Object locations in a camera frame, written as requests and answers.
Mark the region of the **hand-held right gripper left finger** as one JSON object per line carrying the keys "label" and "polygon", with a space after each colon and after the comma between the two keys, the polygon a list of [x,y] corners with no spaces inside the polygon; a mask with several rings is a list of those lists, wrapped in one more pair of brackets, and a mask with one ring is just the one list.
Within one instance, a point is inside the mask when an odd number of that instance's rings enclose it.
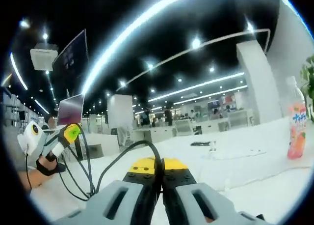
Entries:
{"label": "hand-held right gripper left finger", "polygon": [[57,225],[148,225],[161,190],[160,161],[137,160],[123,180],[92,196],[86,207],[55,221]]}

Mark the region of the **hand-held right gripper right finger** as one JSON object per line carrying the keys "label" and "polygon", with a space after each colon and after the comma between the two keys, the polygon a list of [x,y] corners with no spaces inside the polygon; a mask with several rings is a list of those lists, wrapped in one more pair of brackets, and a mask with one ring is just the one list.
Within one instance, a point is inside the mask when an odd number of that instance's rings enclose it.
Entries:
{"label": "hand-held right gripper right finger", "polygon": [[206,183],[197,183],[177,159],[162,159],[163,204],[171,225],[265,225],[262,215],[237,212],[234,204]]}

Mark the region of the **person's left hand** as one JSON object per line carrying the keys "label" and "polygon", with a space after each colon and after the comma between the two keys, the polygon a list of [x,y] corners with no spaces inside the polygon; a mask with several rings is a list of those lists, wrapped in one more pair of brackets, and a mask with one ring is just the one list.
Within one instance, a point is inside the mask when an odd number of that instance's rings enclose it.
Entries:
{"label": "person's left hand", "polygon": [[40,155],[36,160],[36,169],[45,176],[51,176],[56,173],[65,172],[66,166],[59,163],[55,155],[49,153],[47,156]]}

